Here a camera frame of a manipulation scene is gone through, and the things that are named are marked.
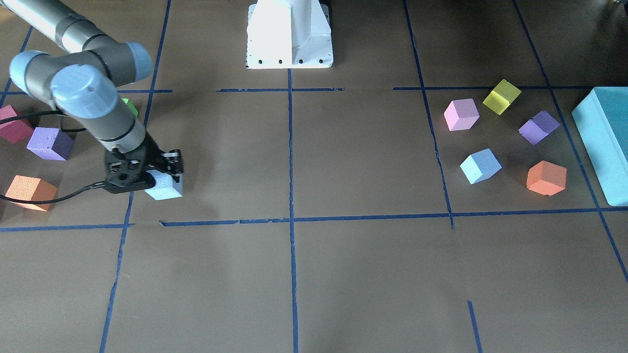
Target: purple cube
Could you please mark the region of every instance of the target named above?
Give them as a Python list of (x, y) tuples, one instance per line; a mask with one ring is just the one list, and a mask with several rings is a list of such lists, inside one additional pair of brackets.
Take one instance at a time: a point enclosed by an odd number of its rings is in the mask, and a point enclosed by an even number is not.
[(525, 137), (528, 142), (536, 146), (542, 139), (547, 137), (552, 131), (556, 130), (560, 123), (556, 121), (547, 111), (541, 111), (532, 119), (528, 120), (521, 128), (519, 133)]
[(44, 160), (67, 161), (74, 140), (55, 128), (35, 128), (26, 148)]

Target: light blue cube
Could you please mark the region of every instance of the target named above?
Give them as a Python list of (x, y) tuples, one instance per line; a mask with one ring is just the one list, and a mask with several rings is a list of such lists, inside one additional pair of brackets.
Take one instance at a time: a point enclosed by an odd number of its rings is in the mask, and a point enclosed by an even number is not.
[(179, 182), (175, 183), (172, 176), (156, 170), (149, 170), (148, 173), (155, 178), (155, 186), (144, 190), (155, 200), (166, 200), (183, 196), (183, 175), (179, 176)]
[(606, 201), (628, 206), (628, 87), (595, 87), (572, 116)]
[(490, 148), (470, 155), (460, 167), (471, 184), (492, 177), (502, 168)]

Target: orange cube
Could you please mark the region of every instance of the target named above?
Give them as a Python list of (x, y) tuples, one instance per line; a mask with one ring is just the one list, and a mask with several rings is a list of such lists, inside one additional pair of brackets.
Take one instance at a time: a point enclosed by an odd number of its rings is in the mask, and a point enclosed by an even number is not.
[[(16, 175), (11, 182), (9, 190), (6, 192), (7, 197), (16, 198), (26, 201), (44, 201), (52, 200), (57, 194), (57, 188), (50, 185), (39, 178), (31, 178), (29, 176)], [(46, 205), (29, 205), (13, 202), (25, 209), (48, 211), (50, 204)]]
[(528, 171), (528, 189), (552, 196), (565, 189), (567, 168), (542, 161)]

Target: black cable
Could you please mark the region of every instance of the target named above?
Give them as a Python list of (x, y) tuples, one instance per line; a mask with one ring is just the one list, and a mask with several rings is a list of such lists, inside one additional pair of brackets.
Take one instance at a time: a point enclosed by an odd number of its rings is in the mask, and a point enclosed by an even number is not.
[(57, 114), (63, 114), (63, 112), (57, 110), (57, 111), (45, 111), (45, 112), (37, 112), (37, 113), (31, 113), (31, 114), (18, 115), (18, 116), (8, 117), (6, 119), (0, 120), (0, 124), (6, 124), (7, 122), (11, 122), (11, 121), (29, 119), (31, 117), (38, 117), (38, 116), (44, 116), (44, 115), (57, 115)]
[(10, 202), (17, 202), (19, 204), (28, 204), (28, 205), (46, 205), (46, 204), (55, 204), (57, 202), (61, 202), (61, 201), (65, 201), (68, 198), (72, 198), (84, 191), (88, 191), (88, 190), (93, 190), (93, 189), (98, 189), (98, 188), (104, 188), (105, 187), (105, 182), (97, 182), (97, 183), (92, 183), (90, 185), (86, 185), (84, 187), (82, 187), (81, 189), (71, 193), (70, 195), (64, 196), (64, 197), (60, 197), (60, 198), (55, 198), (54, 200), (46, 200), (46, 201), (28, 201), (28, 200), (18, 200), (16, 198), (11, 198), (11, 197), (7, 197), (4, 195), (0, 195), (0, 199), (1, 200), (6, 200), (6, 201), (10, 201)]
[(59, 129), (61, 131), (63, 131), (64, 133), (80, 133), (82, 131), (86, 131), (87, 129), (82, 128), (82, 129), (64, 129), (63, 128), (63, 118), (67, 117), (67, 115), (59, 115)]
[[(6, 124), (7, 122), (11, 122), (11, 121), (17, 121), (17, 120), (23, 120), (23, 119), (29, 119), (32, 117), (38, 117), (38, 116), (45, 116), (45, 115), (59, 115), (59, 125), (60, 125), (60, 129), (63, 132), (66, 133), (77, 133), (77, 132), (81, 132), (81, 131), (85, 131), (85, 129), (69, 129), (69, 130), (64, 130), (62, 128), (62, 122), (63, 122), (63, 112), (60, 110), (55, 110), (55, 111), (43, 111), (43, 112), (36, 112), (36, 113), (31, 113), (31, 114), (24, 114), (24, 115), (18, 115), (18, 116), (14, 116), (14, 117), (9, 117), (7, 119), (2, 119), (0, 120), (0, 125), (2, 124)], [(29, 200), (18, 200), (16, 198), (11, 198), (11, 197), (7, 197), (4, 195), (0, 195), (0, 200), (5, 200), (5, 201), (10, 201), (10, 202), (17, 202), (19, 204), (28, 204), (28, 205), (46, 205), (46, 204), (55, 204), (57, 202), (61, 202), (61, 201), (65, 201), (68, 198), (72, 198), (82, 192), (88, 191), (88, 190), (93, 190), (93, 189), (98, 189), (98, 188), (104, 188), (105, 187), (105, 182), (97, 182), (97, 183), (92, 183), (90, 185), (86, 185), (80, 189), (78, 189), (77, 191), (71, 193), (70, 195), (64, 196), (64, 197), (60, 197), (60, 198), (55, 198), (53, 200), (46, 200), (46, 201), (29, 201)]]
[(63, 118), (66, 117), (67, 115), (64, 115), (63, 112), (59, 111), (59, 110), (57, 110), (57, 111), (37, 112), (37, 113), (32, 113), (32, 114), (25, 114), (25, 115), (9, 117), (7, 119), (0, 120), (0, 124), (5, 124), (7, 122), (16, 121), (16, 120), (30, 119), (32, 117), (45, 116), (45, 115), (58, 115), (59, 116), (59, 129), (61, 131), (63, 131), (64, 133), (80, 133), (82, 131), (87, 130), (85, 128), (82, 128), (82, 129), (64, 129), (63, 128)]

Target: pink cube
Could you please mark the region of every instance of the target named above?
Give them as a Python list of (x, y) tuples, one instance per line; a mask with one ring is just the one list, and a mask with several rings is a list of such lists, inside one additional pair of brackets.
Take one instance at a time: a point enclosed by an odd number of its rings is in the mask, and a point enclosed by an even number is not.
[[(0, 120), (18, 116), (19, 113), (12, 106), (0, 108)], [(0, 125), (0, 136), (15, 144), (25, 138), (31, 137), (33, 127), (27, 120), (16, 120)]]
[(445, 110), (449, 131), (470, 129), (479, 118), (480, 113), (472, 98), (452, 100)]

